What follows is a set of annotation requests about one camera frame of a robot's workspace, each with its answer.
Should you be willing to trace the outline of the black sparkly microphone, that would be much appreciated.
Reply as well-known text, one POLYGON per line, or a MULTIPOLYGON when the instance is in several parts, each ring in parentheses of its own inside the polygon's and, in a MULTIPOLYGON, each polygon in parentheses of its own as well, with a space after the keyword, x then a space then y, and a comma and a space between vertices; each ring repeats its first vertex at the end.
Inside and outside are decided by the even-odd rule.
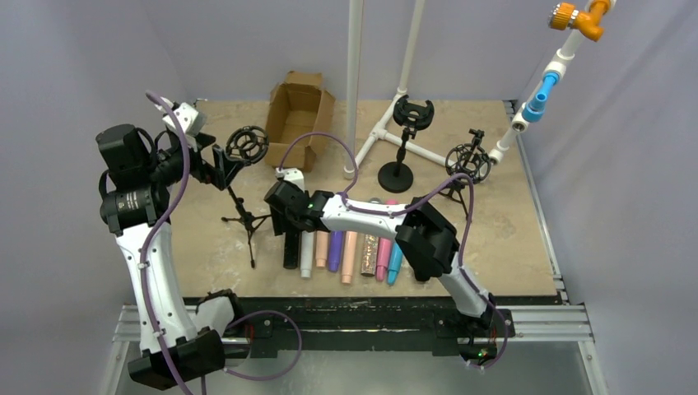
POLYGON ((282 266, 286 270, 295 270, 300 265, 300 233, 289 230, 285 233, 282 266))

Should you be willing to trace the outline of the white microphone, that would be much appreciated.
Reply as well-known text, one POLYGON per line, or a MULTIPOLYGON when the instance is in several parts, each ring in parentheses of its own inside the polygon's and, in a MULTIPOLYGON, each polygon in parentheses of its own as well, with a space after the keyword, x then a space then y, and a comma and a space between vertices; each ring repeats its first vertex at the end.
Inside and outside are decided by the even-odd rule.
POLYGON ((303 231, 300 240, 300 277, 310 279, 314 265, 314 233, 303 231))

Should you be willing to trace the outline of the tripod shock mount stand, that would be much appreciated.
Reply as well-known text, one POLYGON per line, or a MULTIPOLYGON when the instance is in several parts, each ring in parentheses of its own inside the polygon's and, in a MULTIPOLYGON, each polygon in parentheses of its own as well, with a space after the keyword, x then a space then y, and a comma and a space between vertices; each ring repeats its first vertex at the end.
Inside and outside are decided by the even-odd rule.
MULTIPOLYGON (((259 126, 249 125, 242 127, 233 132, 227 142, 225 153, 228 156, 238 158, 243 162, 242 166, 250 166, 261 161, 268 152, 269 140, 267 133, 259 126)), ((249 247, 250 266, 255 269, 256 262, 252 247, 252 238, 258 228, 270 218, 270 214, 257 216, 251 211, 247 211, 244 207, 244 199, 235 194, 232 185, 227 187, 227 192, 233 199, 235 209, 239 214, 238 217, 225 217, 223 222, 237 222, 244 226, 247 235, 247 244, 249 247)))
MULTIPOLYGON (((463 173, 470 177, 472 184, 479 184, 489 176, 493 160, 482 147, 485 132, 471 128, 468 133, 472 135, 472 140, 452 148, 446 156, 444 167, 448 176, 463 173)), ((462 194, 466 187, 465 181, 457 179, 442 188, 439 195, 459 203, 468 213, 468 205, 462 194)))

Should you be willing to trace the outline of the beige microphone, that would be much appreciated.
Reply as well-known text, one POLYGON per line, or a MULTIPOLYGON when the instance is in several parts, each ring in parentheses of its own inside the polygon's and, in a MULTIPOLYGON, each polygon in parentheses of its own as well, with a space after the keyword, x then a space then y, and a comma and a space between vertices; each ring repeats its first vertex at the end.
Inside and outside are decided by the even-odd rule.
POLYGON ((355 231, 347 231, 344 237, 342 255, 341 283, 350 285, 353 279, 354 263, 356 259, 356 242, 358 234, 355 231))
POLYGON ((314 259, 316 267, 325 268, 328 262, 330 234, 325 231, 317 231, 315 236, 314 259))

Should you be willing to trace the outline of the purple microphone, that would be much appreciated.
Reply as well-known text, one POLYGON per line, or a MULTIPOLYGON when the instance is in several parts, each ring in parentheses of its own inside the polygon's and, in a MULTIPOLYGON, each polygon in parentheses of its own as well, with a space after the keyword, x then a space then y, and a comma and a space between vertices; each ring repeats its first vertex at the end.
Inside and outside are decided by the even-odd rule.
POLYGON ((343 231, 333 231, 330 233, 327 263, 328 270, 330 272, 337 272, 339 270, 340 264, 342 262, 343 242, 343 231))

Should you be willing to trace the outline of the glitter sequin microphone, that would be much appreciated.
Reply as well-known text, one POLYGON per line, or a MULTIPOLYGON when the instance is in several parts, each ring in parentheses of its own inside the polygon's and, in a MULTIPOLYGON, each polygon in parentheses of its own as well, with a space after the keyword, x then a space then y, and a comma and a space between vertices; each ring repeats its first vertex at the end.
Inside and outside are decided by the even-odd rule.
POLYGON ((361 250, 360 274, 363 277, 374 277, 376 273, 379 237, 364 234, 361 250))

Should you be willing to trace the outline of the pink microphone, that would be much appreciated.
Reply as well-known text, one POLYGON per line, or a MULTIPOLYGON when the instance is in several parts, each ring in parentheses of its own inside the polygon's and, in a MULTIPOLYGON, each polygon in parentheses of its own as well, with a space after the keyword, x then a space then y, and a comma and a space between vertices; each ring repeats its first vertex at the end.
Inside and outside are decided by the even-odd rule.
POLYGON ((390 274, 389 264, 391 262, 393 240, 380 238, 376 256, 375 278, 378 281, 385 281, 389 285, 394 283, 394 277, 390 274))

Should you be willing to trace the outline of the cardboard box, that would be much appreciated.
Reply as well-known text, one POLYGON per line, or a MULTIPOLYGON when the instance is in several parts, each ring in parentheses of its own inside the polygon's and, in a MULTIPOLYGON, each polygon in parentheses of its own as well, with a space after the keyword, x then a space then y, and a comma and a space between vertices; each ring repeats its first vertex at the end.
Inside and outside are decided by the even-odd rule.
POLYGON ((328 139, 311 136, 293 144, 308 132, 329 132, 333 123, 335 97, 323 87, 321 73, 290 71, 270 93, 265 131, 273 167, 295 167, 310 172, 323 154, 328 139))

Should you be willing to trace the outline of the round base mic stand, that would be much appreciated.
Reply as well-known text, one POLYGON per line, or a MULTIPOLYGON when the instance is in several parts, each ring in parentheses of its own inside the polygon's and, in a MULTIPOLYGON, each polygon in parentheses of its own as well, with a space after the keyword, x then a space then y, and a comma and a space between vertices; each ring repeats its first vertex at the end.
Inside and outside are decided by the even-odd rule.
POLYGON ((393 121, 403 128, 401 145, 395 161, 384 164, 378 173, 379 185, 390 193, 406 192, 413 184, 414 176, 410 167, 404 164, 407 143, 418 132, 427 129, 433 122, 435 106, 431 100, 424 105, 409 101, 409 95, 401 96, 393 107, 393 121))

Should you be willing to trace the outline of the blue microphone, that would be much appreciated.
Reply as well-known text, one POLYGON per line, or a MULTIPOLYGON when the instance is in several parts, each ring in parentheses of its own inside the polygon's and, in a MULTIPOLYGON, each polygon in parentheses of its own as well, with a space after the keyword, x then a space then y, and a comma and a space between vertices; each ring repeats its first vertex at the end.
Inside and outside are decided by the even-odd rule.
POLYGON ((386 279, 386 282, 388 283, 389 286, 393 286, 396 283, 396 281, 398 279, 398 275, 399 275, 401 267, 402 267, 402 262, 403 262, 403 251, 400 249, 400 247, 397 243, 394 243, 393 247, 391 248, 391 254, 390 254, 389 264, 388 264, 388 273, 387 273, 387 279, 386 279))

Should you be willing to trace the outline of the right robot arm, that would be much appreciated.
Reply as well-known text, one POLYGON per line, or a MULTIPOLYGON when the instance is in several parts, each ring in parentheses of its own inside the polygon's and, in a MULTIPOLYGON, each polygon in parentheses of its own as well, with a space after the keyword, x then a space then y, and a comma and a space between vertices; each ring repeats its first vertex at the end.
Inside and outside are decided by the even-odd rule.
POLYGON ((481 329, 491 326, 496 312, 491 293, 477 284, 463 262, 464 243, 456 228, 429 202, 380 205, 347 198, 344 193, 309 193, 280 179, 263 200, 272 212, 276 232, 295 229, 313 233, 357 232, 396 243, 419 282, 437 279, 460 315, 481 329))

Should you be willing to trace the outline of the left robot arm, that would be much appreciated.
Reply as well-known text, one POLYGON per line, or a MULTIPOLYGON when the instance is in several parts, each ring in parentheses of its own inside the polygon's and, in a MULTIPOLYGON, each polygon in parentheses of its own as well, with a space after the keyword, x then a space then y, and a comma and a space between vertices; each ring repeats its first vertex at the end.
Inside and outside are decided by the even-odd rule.
POLYGON ((231 289, 208 293, 193 313, 180 294, 168 188, 183 176, 181 148, 157 151, 129 123, 107 128, 95 141, 107 165, 100 217, 127 263, 137 302, 141 355, 128 362, 131 380, 166 390, 223 369, 223 335, 243 310, 231 289))

